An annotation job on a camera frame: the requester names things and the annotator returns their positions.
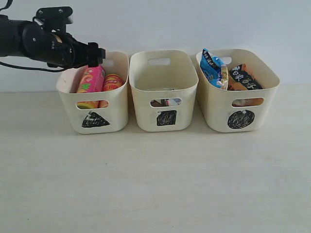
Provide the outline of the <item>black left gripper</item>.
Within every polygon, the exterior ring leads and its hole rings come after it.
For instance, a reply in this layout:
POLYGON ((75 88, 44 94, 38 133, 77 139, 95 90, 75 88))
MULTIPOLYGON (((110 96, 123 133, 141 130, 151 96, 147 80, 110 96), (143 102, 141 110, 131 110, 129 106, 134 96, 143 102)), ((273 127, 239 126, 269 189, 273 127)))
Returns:
POLYGON ((96 42, 88 45, 74 39, 69 33, 47 32, 36 23, 29 23, 22 32, 26 55, 54 67, 98 67, 106 57, 105 49, 96 42))

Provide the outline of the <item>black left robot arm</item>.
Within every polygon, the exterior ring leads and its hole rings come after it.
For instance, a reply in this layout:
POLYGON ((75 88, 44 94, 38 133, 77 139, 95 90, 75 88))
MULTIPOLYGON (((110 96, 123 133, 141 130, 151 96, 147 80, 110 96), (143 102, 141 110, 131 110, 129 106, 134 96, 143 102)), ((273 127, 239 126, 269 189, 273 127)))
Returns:
POLYGON ((22 67, 1 62, 5 67, 62 72, 84 66, 97 67, 103 63, 106 52, 95 42, 85 44, 69 33, 46 31, 35 21, 11 20, 1 15, 0 56, 26 57, 44 62, 49 68, 22 67))

